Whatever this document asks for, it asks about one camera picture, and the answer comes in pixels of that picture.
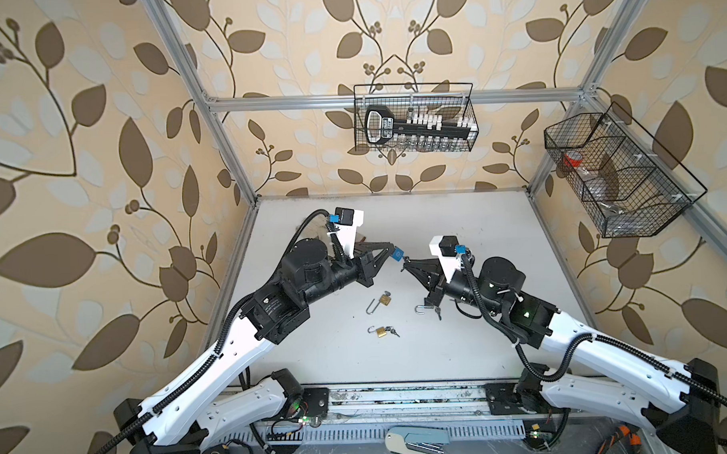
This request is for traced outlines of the black padlock with keys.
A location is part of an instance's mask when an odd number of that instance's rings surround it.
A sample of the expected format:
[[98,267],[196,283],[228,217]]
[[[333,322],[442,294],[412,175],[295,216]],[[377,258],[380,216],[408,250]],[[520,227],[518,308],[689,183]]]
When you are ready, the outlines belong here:
[[438,320],[442,320],[442,311],[440,306],[416,305],[415,313],[418,315],[433,313],[438,318]]

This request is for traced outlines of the brass padlock long shackle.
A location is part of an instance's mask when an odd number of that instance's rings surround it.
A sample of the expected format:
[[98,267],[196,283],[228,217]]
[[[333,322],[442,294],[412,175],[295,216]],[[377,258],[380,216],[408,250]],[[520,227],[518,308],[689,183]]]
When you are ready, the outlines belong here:
[[387,291],[382,294],[379,298],[373,299],[366,308],[366,314],[372,315],[380,306],[388,306],[391,302],[391,292]]

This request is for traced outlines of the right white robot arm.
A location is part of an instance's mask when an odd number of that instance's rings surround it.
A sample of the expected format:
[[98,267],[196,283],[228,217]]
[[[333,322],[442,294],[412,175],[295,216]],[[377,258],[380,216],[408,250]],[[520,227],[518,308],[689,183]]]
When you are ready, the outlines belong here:
[[466,254],[405,259],[403,269],[429,299],[450,297],[476,307],[513,344],[549,405],[652,431],[681,454],[727,448],[719,433],[727,396],[719,392],[714,365],[658,357],[581,323],[524,292],[525,274],[506,258],[488,258],[479,272]]

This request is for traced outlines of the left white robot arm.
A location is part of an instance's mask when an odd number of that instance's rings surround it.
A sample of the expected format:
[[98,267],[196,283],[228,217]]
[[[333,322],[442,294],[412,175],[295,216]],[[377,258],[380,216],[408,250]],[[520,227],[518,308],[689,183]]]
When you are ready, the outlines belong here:
[[373,286],[395,251],[390,242],[356,243],[350,255],[338,242],[332,249],[329,256],[319,238],[288,246],[268,281],[230,309],[207,352],[161,392],[137,406],[120,405],[128,413],[120,433],[93,454],[109,454],[127,440],[130,454],[200,454],[212,432],[199,419],[219,393],[307,321],[312,303],[354,282]]

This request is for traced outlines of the brass padlock with keys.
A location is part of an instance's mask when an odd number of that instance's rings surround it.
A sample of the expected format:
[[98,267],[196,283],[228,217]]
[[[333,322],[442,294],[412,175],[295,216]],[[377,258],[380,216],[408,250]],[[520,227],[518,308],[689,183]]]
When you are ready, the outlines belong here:
[[397,338],[399,338],[401,335],[399,335],[399,332],[393,327],[393,326],[371,326],[367,329],[367,333],[369,334],[375,334],[378,338],[384,338],[388,335],[393,335]]

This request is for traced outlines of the black socket set holder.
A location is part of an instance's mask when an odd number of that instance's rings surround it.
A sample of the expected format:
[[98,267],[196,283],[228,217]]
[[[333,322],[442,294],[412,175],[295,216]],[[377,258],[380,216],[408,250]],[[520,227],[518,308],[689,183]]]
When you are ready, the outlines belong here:
[[478,125],[472,117],[459,117],[450,122],[439,114],[421,114],[415,110],[398,117],[387,106],[379,104],[365,110],[359,132],[370,145],[384,146],[392,141],[401,147],[409,143],[457,146],[471,144],[479,136]]

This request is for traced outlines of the grey blue tool on floor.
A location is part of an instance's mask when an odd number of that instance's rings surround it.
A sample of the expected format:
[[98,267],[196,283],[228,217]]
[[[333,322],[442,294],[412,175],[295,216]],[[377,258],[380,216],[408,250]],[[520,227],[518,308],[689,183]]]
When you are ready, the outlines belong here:
[[421,426],[395,426],[384,438],[385,447],[393,454],[447,454],[449,443],[448,431]]

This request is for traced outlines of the red capped item in basket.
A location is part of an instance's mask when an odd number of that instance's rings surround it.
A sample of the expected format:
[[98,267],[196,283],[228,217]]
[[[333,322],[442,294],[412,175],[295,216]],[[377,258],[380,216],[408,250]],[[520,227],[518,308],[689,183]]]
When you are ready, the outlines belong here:
[[563,153],[563,166],[577,170],[583,165],[583,155],[577,150],[567,150]]

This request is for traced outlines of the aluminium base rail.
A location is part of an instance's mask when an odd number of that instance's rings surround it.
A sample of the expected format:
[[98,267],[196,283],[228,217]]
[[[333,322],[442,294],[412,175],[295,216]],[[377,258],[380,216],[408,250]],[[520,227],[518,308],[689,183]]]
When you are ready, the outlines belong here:
[[393,427],[439,428],[451,442],[520,441],[556,432],[560,408],[520,406],[515,379],[306,385],[301,423],[256,423],[271,446],[383,442]]

